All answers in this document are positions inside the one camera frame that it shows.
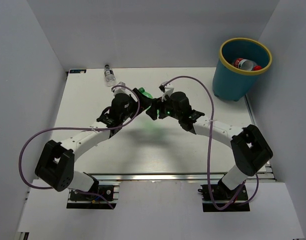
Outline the green plastic bottle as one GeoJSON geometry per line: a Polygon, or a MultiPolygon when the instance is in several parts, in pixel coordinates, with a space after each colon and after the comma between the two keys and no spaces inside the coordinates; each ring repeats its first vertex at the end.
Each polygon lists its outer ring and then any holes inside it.
{"type": "Polygon", "coordinates": [[[141,111],[146,111],[150,106],[153,99],[156,99],[152,96],[149,92],[147,92],[143,87],[139,88],[138,91],[140,92],[140,104],[141,104],[141,111]]]}

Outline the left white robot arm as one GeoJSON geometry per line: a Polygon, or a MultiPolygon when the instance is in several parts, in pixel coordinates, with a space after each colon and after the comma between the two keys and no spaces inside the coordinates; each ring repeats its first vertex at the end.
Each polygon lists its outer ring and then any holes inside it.
{"type": "Polygon", "coordinates": [[[111,105],[103,110],[89,130],[59,142],[49,140],[42,150],[35,174],[58,192],[78,190],[89,200],[96,198],[98,180],[76,171],[74,164],[88,150],[116,135],[127,119],[133,119],[151,106],[151,98],[136,88],[133,92],[138,100],[124,89],[116,89],[111,105]]]}

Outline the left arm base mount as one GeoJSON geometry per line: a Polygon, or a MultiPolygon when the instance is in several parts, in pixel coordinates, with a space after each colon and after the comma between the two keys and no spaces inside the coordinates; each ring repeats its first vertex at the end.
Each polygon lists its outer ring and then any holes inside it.
{"type": "Polygon", "coordinates": [[[96,195],[70,190],[66,204],[67,209],[113,210],[119,198],[119,185],[100,184],[96,195]]]}

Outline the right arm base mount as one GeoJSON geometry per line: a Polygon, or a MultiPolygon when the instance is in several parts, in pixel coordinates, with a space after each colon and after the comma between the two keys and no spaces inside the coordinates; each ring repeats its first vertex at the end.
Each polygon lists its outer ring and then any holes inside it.
{"type": "MultiPolygon", "coordinates": [[[[229,200],[232,199],[235,192],[237,191],[237,189],[235,189],[231,193],[226,193],[224,190],[220,189],[220,187],[217,184],[211,184],[211,190],[215,203],[219,208],[227,204],[229,200]]],[[[233,199],[233,202],[224,210],[218,210],[214,207],[210,198],[207,184],[201,185],[200,188],[198,189],[198,193],[202,197],[202,207],[203,207],[203,212],[205,213],[250,211],[249,203],[244,203],[249,198],[245,186],[242,187],[239,194],[233,199]]]]}

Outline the red label water bottle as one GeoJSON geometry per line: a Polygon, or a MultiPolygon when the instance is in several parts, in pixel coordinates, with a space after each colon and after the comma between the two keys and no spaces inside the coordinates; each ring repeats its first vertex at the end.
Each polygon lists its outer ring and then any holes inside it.
{"type": "Polygon", "coordinates": [[[236,58],[233,60],[232,65],[244,71],[259,71],[262,69],[256,62],[246,58],[236,58]]]}

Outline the clear bottle with black label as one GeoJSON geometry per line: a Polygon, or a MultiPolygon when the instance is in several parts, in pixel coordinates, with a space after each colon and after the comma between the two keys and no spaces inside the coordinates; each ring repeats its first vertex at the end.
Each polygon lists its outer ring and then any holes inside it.
{"type": "Polygon", "coordinates": [[[112,87],[116,84],[116,78],[112,68],[109,65],[104,66],[104,77],[108,87],[112,87]]]}

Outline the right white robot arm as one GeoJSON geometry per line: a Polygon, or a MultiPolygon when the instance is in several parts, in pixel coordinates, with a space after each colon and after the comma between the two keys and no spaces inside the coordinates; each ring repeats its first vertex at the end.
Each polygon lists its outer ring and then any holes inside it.
{"type": "Polygon", "coordinates": [[[236,127],[211,120],[204,113],[192,109],[183,92],[175,92],[166,98],[154,98],[146,113],[153,120],[172,117],[183,130],[206,136],[231,148],[235,165],[213,188],[212,193],[217,197],[231,199],[239,185],[254,176],[273,157],[273,151],[255,125],[236,127]]]}

